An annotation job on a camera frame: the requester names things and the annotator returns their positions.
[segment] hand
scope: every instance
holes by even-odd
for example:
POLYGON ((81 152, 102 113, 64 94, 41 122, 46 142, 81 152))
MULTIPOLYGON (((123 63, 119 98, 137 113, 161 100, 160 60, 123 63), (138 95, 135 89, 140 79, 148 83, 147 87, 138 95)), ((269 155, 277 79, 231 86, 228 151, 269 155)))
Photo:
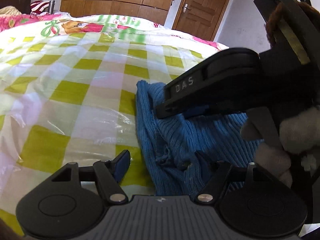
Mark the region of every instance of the hand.
MULTIPOLYGON (((240 133, 245 140, 262 138, 250 119, 243 125, 240 133)), ((287 152, 298 155, 306 151, 307 156, 302 159, 302 166, 305 171, 316 169, 315 156, 320 156, 320 111, 312 107, 296 117, 282 121, 279 139, 283 149, 269 146, 265 142, 260 143, 255 162, 291 187, 292 176, 289 171, 291 160, 287 152)))

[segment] blue knitted sweater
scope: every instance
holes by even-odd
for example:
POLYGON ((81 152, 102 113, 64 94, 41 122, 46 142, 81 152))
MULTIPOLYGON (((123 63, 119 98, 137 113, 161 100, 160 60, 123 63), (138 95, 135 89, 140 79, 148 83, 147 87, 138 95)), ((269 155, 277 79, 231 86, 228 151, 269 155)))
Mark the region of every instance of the blue knitted sweater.
POLYGON ((160 120, 154 109, 164 101, 164 84, 139 81, 137 87, 137 133, 157 195, 197 194, 211 176, 209 159, 239 167, 253 161, 259 142, 239 134, 245 114, 160 120))

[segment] bed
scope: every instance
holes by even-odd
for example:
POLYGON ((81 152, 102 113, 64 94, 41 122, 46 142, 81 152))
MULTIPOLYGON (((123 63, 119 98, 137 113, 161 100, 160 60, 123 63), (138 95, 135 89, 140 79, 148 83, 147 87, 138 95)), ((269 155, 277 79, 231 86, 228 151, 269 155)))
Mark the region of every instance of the bed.
POLYGON ((0 218, 22 234, 18 201, 68 162, 131 152, 121 182, 152 194, 135 128, 136 83, 168 83, 227 48, 145 19, 0 17, 0 218))

